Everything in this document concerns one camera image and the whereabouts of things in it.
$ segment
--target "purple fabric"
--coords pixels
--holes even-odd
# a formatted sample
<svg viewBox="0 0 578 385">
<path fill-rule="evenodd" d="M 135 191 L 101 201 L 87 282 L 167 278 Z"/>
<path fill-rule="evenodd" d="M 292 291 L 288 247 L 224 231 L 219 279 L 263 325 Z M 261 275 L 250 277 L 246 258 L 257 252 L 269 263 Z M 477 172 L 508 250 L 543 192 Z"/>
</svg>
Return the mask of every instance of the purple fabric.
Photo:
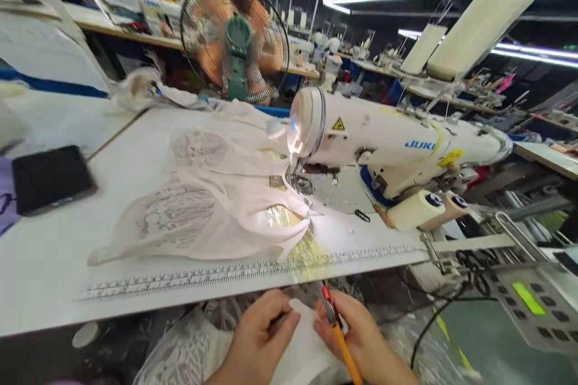
<svg viewBox="0 0 578 385">
<path fill-rule="evenodd" d="M 12 160 L 0 158 L 0 236 L 20 219 L 15 198 Z"/>
</svg>

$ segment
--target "electric fan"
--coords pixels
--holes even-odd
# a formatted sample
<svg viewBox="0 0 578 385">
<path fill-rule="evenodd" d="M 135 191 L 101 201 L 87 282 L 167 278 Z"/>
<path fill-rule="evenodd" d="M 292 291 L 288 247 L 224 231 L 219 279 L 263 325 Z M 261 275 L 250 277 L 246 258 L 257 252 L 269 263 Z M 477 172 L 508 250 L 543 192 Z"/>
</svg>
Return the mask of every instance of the electric fan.
<svg viewBox="0 0 578 385">
<path fill-rule="evenodd" d="M 185 0 L 181 43 L 228 99 L 268 105 L 287 74 L 289 42 L 269 0 Z"/>
</svg>

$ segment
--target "warning label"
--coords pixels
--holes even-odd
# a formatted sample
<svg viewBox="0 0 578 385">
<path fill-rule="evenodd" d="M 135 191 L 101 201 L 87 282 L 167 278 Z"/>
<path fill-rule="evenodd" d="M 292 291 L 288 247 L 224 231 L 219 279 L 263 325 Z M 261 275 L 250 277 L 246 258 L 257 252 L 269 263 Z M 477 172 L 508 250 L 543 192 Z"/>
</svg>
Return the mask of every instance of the warning label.
<svg viewBox="0 0 578 385">
<path fill-rule="evenodd" d="M 341 117 L 337 119 L 337 122 L 335 122 L 331 129 L 333 129 L 333 131 L 345 131 L 345 125 L 343 124 Z"/>
</svg>

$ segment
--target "fan blade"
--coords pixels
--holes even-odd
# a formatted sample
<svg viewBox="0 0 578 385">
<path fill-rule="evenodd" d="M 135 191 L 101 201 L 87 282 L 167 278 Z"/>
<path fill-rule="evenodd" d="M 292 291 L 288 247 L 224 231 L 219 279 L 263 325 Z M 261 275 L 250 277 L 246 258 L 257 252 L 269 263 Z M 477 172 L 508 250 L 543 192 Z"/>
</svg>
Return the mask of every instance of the fan blade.
<svg viewBox="0 0 578 385">
<path fill-rule="evenodd" d="M 283 38 L 273 29 L 266 29 L 258 44 L 259 69 L 265 75 L 278 73 L 287 66 L 287 47 Z"/>
<path fill-rule="evenodd" d="M 237 8 L 231 0 L 199 0 L 194 8 L 197 17 L 208 19 L 219 30 L 235 12 Z"/>
<path fill-rule="evenodd" d="M 198 57 L 201 68 L 211 81 L 219 87 L 223 87 L 223 59 L 225 57 L 223 43 L 221 41 L 208 42 L 199 49 Z"/>
<path fill-rule="evenodd" d="M 252 0 L 247 21 L 253 30 L 253 35 L 260 35 L 263 29 L 271 25 L 269 14 L 259 0 Z"/>
<path fill-rule="evenodd" d="M 247 102 L 259 105 L 268 105 L 271 97 L 277 94 L 277 89 L 265 81 L 256 64 L 247 68 Z"/>
</svg>

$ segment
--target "measuring tape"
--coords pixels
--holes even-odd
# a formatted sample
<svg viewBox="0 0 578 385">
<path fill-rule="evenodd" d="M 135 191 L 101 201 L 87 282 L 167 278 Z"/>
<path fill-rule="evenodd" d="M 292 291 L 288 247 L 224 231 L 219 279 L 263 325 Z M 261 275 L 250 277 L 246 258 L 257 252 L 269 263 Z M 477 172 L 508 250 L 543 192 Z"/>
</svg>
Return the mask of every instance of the measuring tape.
<svg viewBox="0 0 578 385">
<path fill-rule="evenodd" d="M 363 248 L 328 254 L 303 254 L 290 257 L 285 263 L 275 260 L 260 262 L 232 263 L 224 266 L 196 268 L 174 273 L 155 274 L 131 277 L 121 280 L 110 280 L 89 285 L 78 301 L 104 300 L 119 297 L 134 297 L 158 294 L 168 291 L 194 289 L 224 283 L 239 283 L 259 278 L 271 278 L 286 275 L 285 285 L 295 284 L 295 277 L 302 276 L 299 282 L 333 278 L 340 275 L 359 273 L 358 266 L 352 266 L 351 272 L 343 272 L 338 266 L 356 265 L 361 262 L 375 261 L 376 266 L 364 271 L 391 267 L 390 263 L 380 263 L 392 256 L 424 252 L 422 248 L 409 245 L 388 245 L 384 247 Z M 319 274 L 308 274 L 311 271 L 322 271 Z"/>
</svg>

